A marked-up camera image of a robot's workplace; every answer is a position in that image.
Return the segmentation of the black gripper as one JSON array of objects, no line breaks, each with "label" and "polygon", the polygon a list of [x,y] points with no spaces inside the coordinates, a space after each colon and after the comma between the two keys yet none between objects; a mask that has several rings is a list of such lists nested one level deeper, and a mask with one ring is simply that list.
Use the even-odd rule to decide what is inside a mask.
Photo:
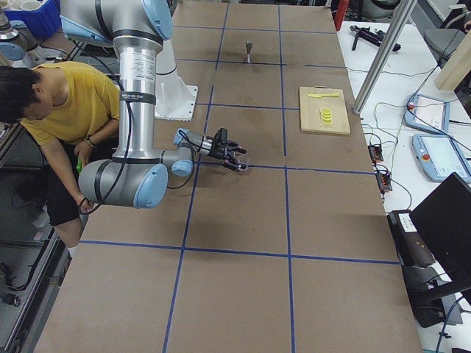
[{"label": "black gripper", "polygon": [[213,136],[210,148],[210,156],[217,160],[223,160],[223,166],[231,171],[238,171],[238,162],[236,157],[231,158],[230,153],[246,154],[247,150],[242,148],[238,142],[229,140],[228,131],[220,128]]}]

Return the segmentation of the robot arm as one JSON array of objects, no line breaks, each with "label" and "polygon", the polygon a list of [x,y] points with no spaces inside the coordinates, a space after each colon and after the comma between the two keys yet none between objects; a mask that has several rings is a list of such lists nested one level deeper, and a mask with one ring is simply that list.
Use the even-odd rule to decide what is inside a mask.
[{"label": "robot arm", "polygon": [[19,62],[31,68],[37,41],[23,21],[10,22],[1,10],[1,55],[9,62]]},{"label": "robot arm", "polygon": [[111,47],[119,62],[119,145],[110,159],[82,168],[78,183],[87,201],[153,208],[170,175],[192,174],[197,154],[247,170],[244,150],[226,129],[213,136],[178,129],[174,149],[154,147],[155,120],[190,120],[198,91],[177,73],[166,1],[63,1],[60,17],[67,37]]}]

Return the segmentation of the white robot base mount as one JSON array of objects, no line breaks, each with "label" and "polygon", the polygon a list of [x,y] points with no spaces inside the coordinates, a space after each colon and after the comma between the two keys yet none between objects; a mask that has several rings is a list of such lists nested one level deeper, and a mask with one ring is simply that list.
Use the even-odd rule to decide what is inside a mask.
[{"label": "white robot base mount", "polygon": [[177,71],[171,40],[163,42],[156,57],[155,118],[190,121],[193,118],[198,87],[187,85]]}]

